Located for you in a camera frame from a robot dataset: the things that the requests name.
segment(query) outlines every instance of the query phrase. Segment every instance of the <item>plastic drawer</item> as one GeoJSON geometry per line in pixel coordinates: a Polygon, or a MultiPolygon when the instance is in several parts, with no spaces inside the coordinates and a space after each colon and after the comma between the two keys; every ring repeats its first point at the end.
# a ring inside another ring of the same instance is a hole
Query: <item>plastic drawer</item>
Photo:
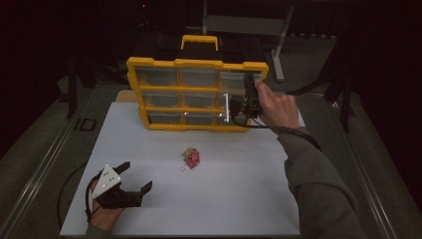
{"type": "Polygon", "coordinates": [[[135,67],[137,78],[141,85],[176,86],[177,73],[175,68],[135,67]]]}
{"type": "Polygon", "coordinates": [[[177,92],[141,91],[146,107],[177,108],[179,94],[177,92]]]}
{"type": "MultiPolygon", "coordinates": [[[[215,118],[216,125],[235,125],[232,120],[230,119],[229,122],[225,122],[224,119],[226,118],[226,114],[217,114],[215,118]]],[[[244,124],[246,123],[246,118],[243,114],[239,113],[236,117],[236,122],[244,124]]]]}
{"type": "Polygon", "coordinates": [[[212,113],[184,113],[185,124],[191,125],[211,125],[214,114],[212,113]]]}
{"type": "MultiPolygon", "coordinates": [[[[260,73],[254,74],[254,79],[259,80],[260,73]]],[[[245,73],[236,71],[221,72],[221,89],[245,89],[245,73]]]]}
{"type": "Polygon", "coordinates": [[[212,68],[180,69],[180,84],[183,87],[216,88],[219,70],[212,68]]]}
{"type": "Polygon", "coordinates": [[[215,93],[180,93],[182,104],[188,108],[214,108],[215,93]]]}
{"type": "Polygon", "coordinates": [[[180,113],[147,112],[150,123],[180,124],[180,113]]]}

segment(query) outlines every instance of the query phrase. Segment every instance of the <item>gray sleeve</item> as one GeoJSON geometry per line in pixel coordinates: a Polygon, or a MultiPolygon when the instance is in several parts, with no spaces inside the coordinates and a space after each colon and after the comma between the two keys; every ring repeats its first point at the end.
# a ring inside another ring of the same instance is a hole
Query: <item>gray sleeve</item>
{"type": "Polygon", "coordinates": [[[107,239],[110,238],[111,232],[102,230],[91,224],[88,225],[85,239],[107,239]]]}
{"type": "MultiPolygon", "coordinates": [[[[297,128],[306,132],[304,127],[297,128]]],[[[331,162],[307,140],[276,132],[288,155],[289,190],[299,207],[303,238],[365,238],[354,196],[331,162]]]]}

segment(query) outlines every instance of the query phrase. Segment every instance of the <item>person's hand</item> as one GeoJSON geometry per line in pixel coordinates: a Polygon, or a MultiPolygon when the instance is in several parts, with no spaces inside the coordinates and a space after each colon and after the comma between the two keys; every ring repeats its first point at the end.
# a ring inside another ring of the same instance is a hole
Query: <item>person's hand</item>
{"type": "MultiPolygon", "coordinates": [[[[91,186],[91,191],[94,191],[96,188],[97,181],[91,186]]],[[[123,212],[124,208],[118,209],[106,209],[100,207],[100,204],[93,200],[93,216],[91,217],[91,225],[99,227],[105,231],[111,231],[115,225],[120,214],[123,212]]]]}
{"type": "Polygon", "coordinates": [[[276,95],[262,82],[255,82],[262,112],[260,119],[266,125],[300,127],[299,109],[293,96],[276,95]]]}

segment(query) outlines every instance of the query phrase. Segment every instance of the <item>white tabletop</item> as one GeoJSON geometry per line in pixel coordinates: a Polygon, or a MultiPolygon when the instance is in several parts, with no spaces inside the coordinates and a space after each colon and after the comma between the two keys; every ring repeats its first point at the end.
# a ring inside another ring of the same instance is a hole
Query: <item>white tabletop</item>
{"type": "Polygon", "coordinates": [[[109,164],[131,167],[121,188],[152,189],[142,206],[127,208],[114,227],[117,236],[277,236],[298,235],[295,198],[288,189],[287,156],[269,129],[247,132],[148,130],[137,103],[113,103],[61,231],[82,236],[87,229],[85,189],[109,164]],[[180,154],[198,149],[193,169],[180,154]]]}

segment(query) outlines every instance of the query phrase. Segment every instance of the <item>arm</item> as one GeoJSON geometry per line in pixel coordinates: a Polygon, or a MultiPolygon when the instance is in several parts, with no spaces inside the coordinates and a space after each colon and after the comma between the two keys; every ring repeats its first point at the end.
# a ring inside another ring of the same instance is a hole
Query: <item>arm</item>
{"type": "MultiPolygon", "coordinates": [[[[91,190],[96,188],[97,183],[94,182],[91,190]]],[[[93,216],[88,225],[85,234],[86,239],[106,239],[111,235],[112,228],[117,222],[118,217],[123,212],[124,208],[106,209],[100,207],[99,203],[93,200],[93,216]]]]}
{"type": "MultiPolygon", "coordinates": [[[[306,132],[292,96],[277,96],[257,83],[262,121],[306,132]]],[[[303,238],[365,238],[357,221],[353,194],[330,161],[307,140],[273,129],[284,147],[289,189],[299,207],[303,238]]]]}

